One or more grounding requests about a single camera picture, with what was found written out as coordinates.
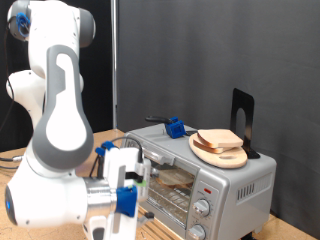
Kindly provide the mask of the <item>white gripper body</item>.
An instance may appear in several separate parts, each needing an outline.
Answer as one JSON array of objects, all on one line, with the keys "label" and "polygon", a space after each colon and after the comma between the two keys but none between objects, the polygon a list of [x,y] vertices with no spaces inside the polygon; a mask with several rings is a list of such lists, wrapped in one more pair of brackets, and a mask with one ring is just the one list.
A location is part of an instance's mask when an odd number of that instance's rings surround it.
[{"label": "white gripper body", "polygon": [[112,193],[107,240],[135,240],[138,206],[144,200],[144,160],[138,148],[105,153],[104,177]]}]

